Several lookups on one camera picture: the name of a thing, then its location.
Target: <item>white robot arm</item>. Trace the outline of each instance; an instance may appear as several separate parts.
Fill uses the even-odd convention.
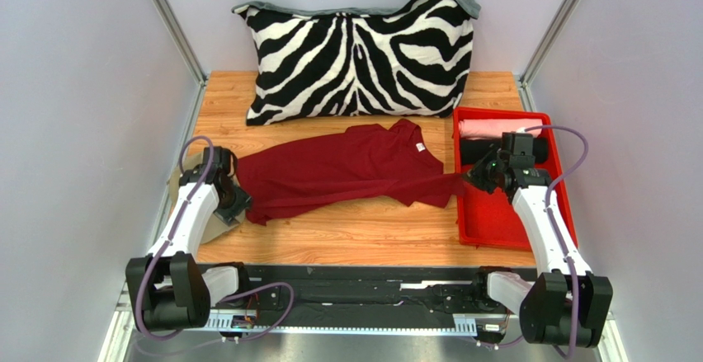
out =
[[[532,142],[530,134],[504,133],[502,146],[464,175],[480,190],[493,193],[500,188],[506,193],[525,226],[537,264],[534,284],[509,269],[489,269],[482,281],[484,294],[518,314],[522,335],[530,343],[594,347],[605,325],[612,287],[606,277],[593,275],[578,253],[556,192],[550,191],[549,173],[535,168]]]
[[[210,308],[237,292],[240,270],[246,272],[241,264],[225,263],[201,273],[196,264],[198,246],[210,217],[215,214],[233,225],[251,204],[251,197],[232,178],[236,157],[226,148],[213,147],[211,152],[213,157],[206,148],[203,163],[182,174],[176,208],[147,256],[131,259],[127,265],[125,273],[134,315],[137,317],[137,300],[142,292],[139,314],[149,331],[202,327]],[[164,245],[166,249],[159,255]],[[141,286],[153,259],[157,261],[146,279],[146,287]],[[163,285],[166,276],[172,283]]]

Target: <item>zebra print pillow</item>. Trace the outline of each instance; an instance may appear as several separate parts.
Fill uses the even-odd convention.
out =
[[[247,125],[315,116],[434,115],[459,105],[473,49],[474,0],[303,12],[250,2],[259,74]]]

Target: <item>red plastic bin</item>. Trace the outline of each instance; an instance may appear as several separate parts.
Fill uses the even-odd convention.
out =
[[[550,125],[550,117],[544,113],[518,112],[510,110],[490,110],[459,107],[454,110],[454,165],[457,172],[467,172],[472,166],[461,166],[459,152],[459,122],[467,119],[540,119],[542,124]],[[540,137],[547,138],[549,157],[546,162],[537,164],[538,168],[549,171],[552,179],[562,173],[557,153],[554,132],[543,129]],[[530,241],[512,206],[507,202],[505,193],[496,190],[492,195],[465,185],[466,194],[457,199],[459,211],[459,240],[465,245],[501,247],[519,250],[530,248]],[[559,210],[564,217],[573,242],[578,245],[576,233],[573,230],[573,219],[569,208],[569,197],[566,186],[560,182],[556,186]]]

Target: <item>metal frame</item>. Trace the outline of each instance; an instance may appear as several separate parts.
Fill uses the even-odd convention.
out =
[[[535,50],[535,53],[532,55],[530,62],[527,63],[525,72],[523,72],[520,76],[520,85],[522,85],[526,91],[535,79],[537,72],[540,70],[540,66],[545,61],[545,58],[547,57],[552,45],[556,41],[561,30],[564,28],[566,21],[578,5],[578,1],[579,0],[564,0],[561,2],[559,10],[557,10],[554,15],[554,19],[552,20],[549,28],[547,28],[545,36],[542,37],[542,41],[539,45],[537,45],[537,50]]]
[[[517,95],[520,97],[520,103],[522,104],[522,109],[525,112],[534,112],[535,102],[532,100],[532,95],[528,92],[529,87],[522,86],[520,82],[520,75],[515,76],[515,86],[517,86]]]
[[[608,314],[606,327],[603,328],[603,337],[601,338],[601,343],[598,344],[598,356],[601,357],[601,362],[629,361],[612,313]]]
[[[98,362],[122,362],[125,359],[127,350],[130,348],[130,338],[134,330],[134,319],[132,318],[132,306],[130,304],[130,294],[127,291],[127,284],[122,286],[120,298],[112,313],[110,326],[107,328],[105,340],[102,342]]]
[[[153,4],[156,6],[158,13],[163,18],[163,23],[166,24],[168,31],[173,37],[173,41],[181,51],[181,54],[183,54],[183,58],[186,60],[186,65],[188,65],[188,68],[191,70],[193,77],[201,85],[201,87],[203,87],[208,78],[207,73],[205,73],[205,70],[201,67],[201,63],[198,61],[191,44],[188,43],[186,34],[183,33],[181,25],[178,24],[176,15],[173,14],[173,10],[171,9],[171,5],[168,4],[168,0],[153,0]]]

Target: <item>wooden table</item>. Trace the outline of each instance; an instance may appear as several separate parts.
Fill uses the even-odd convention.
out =
[[[196,123],[195,135],[230,148],[238,157],[325,134],[352,125],[378,123],[388,128],[392,116],[300,119],[247,127],[256,73],[214,72]],[[462,106],[522,110],[511,73],[471,73]],[[451,119],[412,117],[422,127],[427,149],[454,170]],[[192,152],[204,145],[193,144]],[[415,203],[410,207],[388,197],[343,201],[266,227],[243,223],[202,245],[198,261],[272,264],[371,266],[533,266],[530,252],[459,244],[456,199],[444,209]]]

